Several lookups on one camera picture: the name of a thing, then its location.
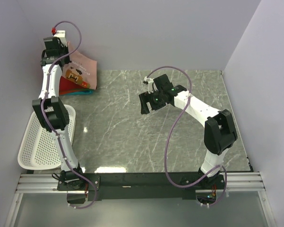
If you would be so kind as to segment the pink t-shirt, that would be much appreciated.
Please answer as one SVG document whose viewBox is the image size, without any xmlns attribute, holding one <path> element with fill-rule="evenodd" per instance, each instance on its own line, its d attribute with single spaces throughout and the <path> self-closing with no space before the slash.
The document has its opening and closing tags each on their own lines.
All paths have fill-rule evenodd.
<svg viewBox="0 0 284 227">
<path fill-rule="evenodd" d="M 65 64 L 62 76 L 82 88 L 97 88 L 97 61 L 92 60 L 78 50 L 70 56 L 70 63 Z"/>
</svg>

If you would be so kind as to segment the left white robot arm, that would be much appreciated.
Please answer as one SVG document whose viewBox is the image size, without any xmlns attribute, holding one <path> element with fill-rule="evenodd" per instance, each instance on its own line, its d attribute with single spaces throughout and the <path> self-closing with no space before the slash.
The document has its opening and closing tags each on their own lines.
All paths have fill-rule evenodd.
<svg viewBox="0 0 284 227">
<path fill-rule="evenodd" d="M 63 180 L 68 179 L 70 187 L 80 190 L 85 185 L 85 178 L 81 175 L 82 169 L 68 135 L 69 114 L 59 98 L 62 69 L 71 62 L 70 53 L 67 44 L 59 37 L 44 38 L 44 44 L 45 49 L 41 56 L 43 84 L 38 99 L 32 101 L 32 107 L 41 126 L 50 133 L 55 143 Z"/>
</svg>

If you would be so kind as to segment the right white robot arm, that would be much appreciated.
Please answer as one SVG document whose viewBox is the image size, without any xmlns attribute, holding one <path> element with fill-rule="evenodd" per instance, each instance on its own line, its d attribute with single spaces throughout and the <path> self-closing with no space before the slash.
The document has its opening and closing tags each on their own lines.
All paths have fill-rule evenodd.
<svg viewBox="0 0 284 227">
<path fill-rule="evenodd" d="M 204 144 L 207 148 L 204 162 L 200 167 L 203 173 L 198 177 L 202 188 L 208 189 L 215 183 L 214 175 L 223 163 L 227 151 L 238 139 L 234 119 L 229 110 L 218 110 L 193 96 L 182 85 L 174 86 L 168 76 L 144 78 L 148 91 L 139 94 L 141 114 L 149 114 L 147 104 L 156 111 L 167 104 L 184 110 L 204 127 Z"/>
</svg>

